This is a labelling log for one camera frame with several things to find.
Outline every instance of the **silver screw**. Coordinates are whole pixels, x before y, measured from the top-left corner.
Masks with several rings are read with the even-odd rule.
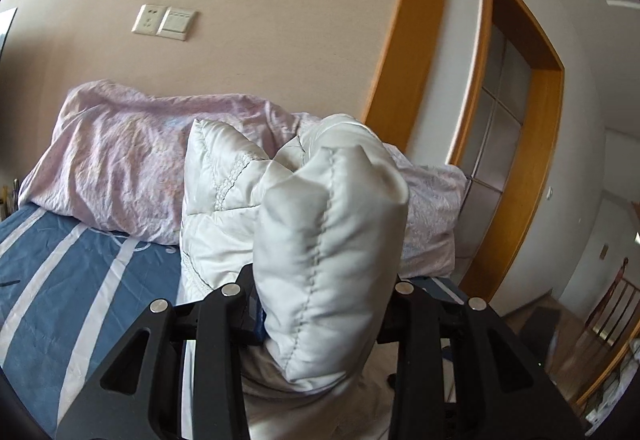
[[[469,306],[471,307],[472,310],[481,312],[486,308],[486,301],[481,297],[472,297],[469,300]]]
[[[414,286],[408,281],[401,281],[400,283],[396,283],[396,292],[402,295],[409,295],[414,291]]]
[[[169,303],[164,299],[156,299],[155,301],[151,302],[151,305],[149,305],[149,309],[154,314],[159,314],[160,312],[164,312],[167,308],[169,308]]]
[[[224,296],[232,296],[238,295],[240,293],[240,285],[235,283],[228,283],[222,287],[222,295]]]

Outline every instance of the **wooden door frame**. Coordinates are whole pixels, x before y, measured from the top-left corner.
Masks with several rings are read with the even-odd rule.
[[[383,142],[406,149],[424,96],[446,0],[398,0],[361,117]]]
[[[460,165],[484,80],[495,24],[532,68],[529,100],[509,179],[494,219],[460,288],[489,301],[516,258],[542,197],[551,168],[560,116],[564,66],[523,0],[482,0],[472,80],[450,162]]]

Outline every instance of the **wooden floor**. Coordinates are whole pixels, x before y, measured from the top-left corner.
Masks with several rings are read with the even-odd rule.
[[[550,295],[505,317],[505,322],[517,334],[533,311],[539,307],[558,309],[558,346],[546,371],[567,401],[576,398],[580,387],[593,376],[593,370],[607,353],[603,341],[583,322]]]

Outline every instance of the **striped bed sheet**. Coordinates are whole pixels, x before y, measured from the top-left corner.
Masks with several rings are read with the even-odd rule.
[[[466,299],[448,279],[413,281],[439,299]],[[156,298],[185,302],[175,246],[92,229],[34,204],[0,224],[0,366],[49,435]]]

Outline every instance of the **switch panel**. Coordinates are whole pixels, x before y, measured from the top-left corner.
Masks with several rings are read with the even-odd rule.
[[[184,41],[195,15],[195,10],[170,6],[164,13],[158,35]]]
[[[140,12],[131,31],[137,34],[156,35],[166,11],[167,7],[162,5],[143,5],[140,7]]]

